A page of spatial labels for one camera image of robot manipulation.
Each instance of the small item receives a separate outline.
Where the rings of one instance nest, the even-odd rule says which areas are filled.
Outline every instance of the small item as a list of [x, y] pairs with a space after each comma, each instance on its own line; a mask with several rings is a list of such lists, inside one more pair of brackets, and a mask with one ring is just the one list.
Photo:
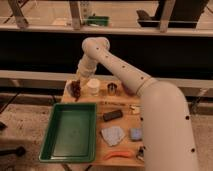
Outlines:
[[130, 139], [132, 141], [141, 141], [142, 140], [142, 132], [140, 128], [131, 128], [130, 129]]
[[115, 146], [125, 137], [123, 129], [119, 126], [112, 126], [101, 130], [103, 139], [109, 146]]
[[130, 109], [132, 110], [133, 115], [140, 114], [140, 106], [130, 105]]
[[130, 150], [124, 150], [124, 151], [111, 151], [108, 154], [104, 156], [104, 160], [108, 160], [112, 157], [125, 157], [125, 158], [131, 158], [134, 156], [134, 153]]
[[115, 111], [103, 114], [103, 119], [105, 122], [111, 121], [116, 118], [121, 118], [121, 117], [123, 117], [123, 112], [121, 110], [115, 110]]
[[144, 161], [144, 151], [143, 151], [143, 147], [140, 146], [139, 150], [138, 150], [138, 153], [136, 154], [136, 158], [141, 160], [141, 161]]
[[91, 78], [88, 83], [87, 86], [89, 88], [90, 93], [95, 96], [98, 95], [98, 92], [100, 90], [100, 81], [96, 78]]
[[7, 128], [7, 125], [0, 121], [0, 131], [3, 131], [5, 128]]
[[72, 81], [68, 86], [67, 86], [67, 91], [71, 96], [75, 98], [75, 101], [78, 101], [78, 99], [81, 96], [81, 86], [80, 86], [80, 80], [77, 81]]
[[109, 94], [110, 96], [116, 95], [117, 87], [118, 87], [118, 86], [117, 86], [115, 83], [109, 83], [109, 84], [107, 85], [108, 94]]

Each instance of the cable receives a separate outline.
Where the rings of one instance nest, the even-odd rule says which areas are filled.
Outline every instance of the cable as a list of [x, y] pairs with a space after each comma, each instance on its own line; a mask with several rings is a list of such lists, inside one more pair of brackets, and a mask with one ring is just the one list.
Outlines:
[[209, 10], [210, 13], [213, 14], [213, 10], [207, 5], [206, 8]]
[[8, 102], [6, 105], [4, 105], [1, 109], [0, 109], [0, 114], [2, 114], [2, 112], [4, 112], [4, 110], [7, 108], [7, 106], [13, 102], [13, 100], [19, 95], [20, 92], [16, 93]]

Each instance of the black object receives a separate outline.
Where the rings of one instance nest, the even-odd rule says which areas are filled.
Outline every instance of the black object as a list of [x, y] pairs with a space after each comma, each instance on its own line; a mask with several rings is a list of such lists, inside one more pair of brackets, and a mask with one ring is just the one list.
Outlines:
[[104, 113], [103, 119], [105, 122], [107, 122], [116, 118], [121, 118], [122, 116], [123, 116], [123, 112], [121, 110], [115, 110], [112, 112]]
[[0, 121], [0, 131], [3, 131], [5, 128], [7, 128], [7, 125]]
[[[197, 21], [209, 0], [176, 0], [169, 22], [169, 27], [195, 28]], [[159, 5], [153, 17], [144, 10], [138, 10], [138, 23], [142, 27], [157, 27], [166, 0], [159, 0]]]
[[138, 153], [137, 153], [136, 157], [137, 157], [139, 160], [144, 161], [144, 159], [143, 159], [143, 157], [144, 157], [144, 147], [140, 146], [140, 148], [139, 148], [139, 150], [138, 150]]
[[20, 146], [16, 149], [11, 150], [0, 150], [0, 156], [5, 156], [9, 154], [16, 154], [16, 156], [21, 157], [26, 153], [26, 150], [24, 147]]

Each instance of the black chair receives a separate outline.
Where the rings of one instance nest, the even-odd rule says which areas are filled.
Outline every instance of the black chair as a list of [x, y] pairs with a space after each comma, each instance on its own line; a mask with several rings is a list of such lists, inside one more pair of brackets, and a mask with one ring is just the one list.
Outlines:
[[[169, 22], [169, 27], [196, 28], [209, 0], [176, 0]], [[161, 19], [165, 0], [159, 0], [154, 16], [144, 10], [138, 10], [138, 23], [141, 27], [157, 27]]]

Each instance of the blue object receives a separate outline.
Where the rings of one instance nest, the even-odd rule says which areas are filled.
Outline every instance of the blue object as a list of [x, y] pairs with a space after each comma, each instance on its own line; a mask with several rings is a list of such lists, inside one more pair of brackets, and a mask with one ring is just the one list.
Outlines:
[[132, 141], [141, 141], [142, 132], [140, 128], [130, 128], [130, 138]]

